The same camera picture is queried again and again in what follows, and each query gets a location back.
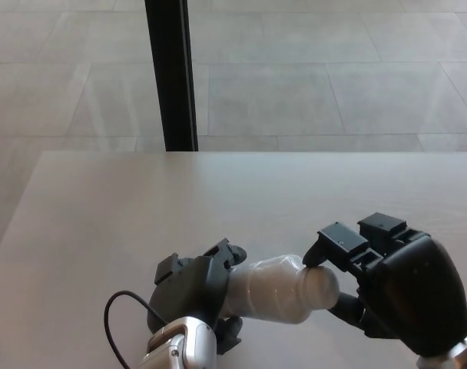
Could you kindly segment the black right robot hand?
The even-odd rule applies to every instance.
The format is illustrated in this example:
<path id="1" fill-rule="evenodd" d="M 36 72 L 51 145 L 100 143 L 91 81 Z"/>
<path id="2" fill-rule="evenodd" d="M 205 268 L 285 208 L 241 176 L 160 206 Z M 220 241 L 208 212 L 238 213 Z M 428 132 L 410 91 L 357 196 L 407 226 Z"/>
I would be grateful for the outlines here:
<path id="1" fill-rule="evenodd" d="M 309 268 L 330 261 L 357 281 L 330 313 L 367 337 L 400 340 L 421 357 L 435 357 L 467 336 L 467 300 L 447 250 L 406 221 L 376 212 L 355 232 L 340 222 L 320 230 L 305 253 Z"/>

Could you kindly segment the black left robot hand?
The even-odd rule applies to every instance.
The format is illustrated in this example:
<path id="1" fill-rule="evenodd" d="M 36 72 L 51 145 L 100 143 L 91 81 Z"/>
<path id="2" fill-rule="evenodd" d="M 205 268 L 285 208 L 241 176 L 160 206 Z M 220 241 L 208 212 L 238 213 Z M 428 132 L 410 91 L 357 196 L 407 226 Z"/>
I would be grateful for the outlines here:
<path id="1" fill-rule="evenodd" d="M 240 343 L 241 317 L 221 317 L 227 296 L 230 272 L 247 259 L 241 247 L 224 238 L 195 258 L 173 253 L 157 266 L 156 288 L 148 302 L 158 313 L 147 315 L 147 326 L 157 333 L 167 323 L 182 317 L 195 317 L 215 333 L 217 353 L 225 354 Z"/>

